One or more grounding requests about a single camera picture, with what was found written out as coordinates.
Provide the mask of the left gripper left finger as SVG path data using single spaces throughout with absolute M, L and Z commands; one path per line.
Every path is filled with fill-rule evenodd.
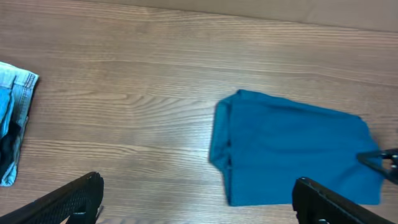
M 89 172 L 41 198 L 1 217 L 2 224 L 96 223 L 104 180 Z

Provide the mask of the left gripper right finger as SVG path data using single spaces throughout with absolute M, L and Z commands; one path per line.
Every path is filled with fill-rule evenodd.
M 306 177 L 295 182 L 292 207 L 299 224 L 394 224 Z

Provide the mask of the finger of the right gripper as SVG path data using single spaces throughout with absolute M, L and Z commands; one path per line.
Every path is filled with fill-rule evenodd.
M 370 169 L 381 174 L 393 184 L 397 184 L 397 148 L 382 151 L 362 152 L 357 154 L 357 160 Z M 384 168 L 383 161 L 389 161 L 388 168 Z

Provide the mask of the dark blue t-shirt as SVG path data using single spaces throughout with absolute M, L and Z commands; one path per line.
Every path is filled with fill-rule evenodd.
M 291 203 L 300 177 L 377 205 L 383 178 L 356 157 L 376 150 L 359 116 L 239 90 L 216 105 L 209 160 L 230 206 Z

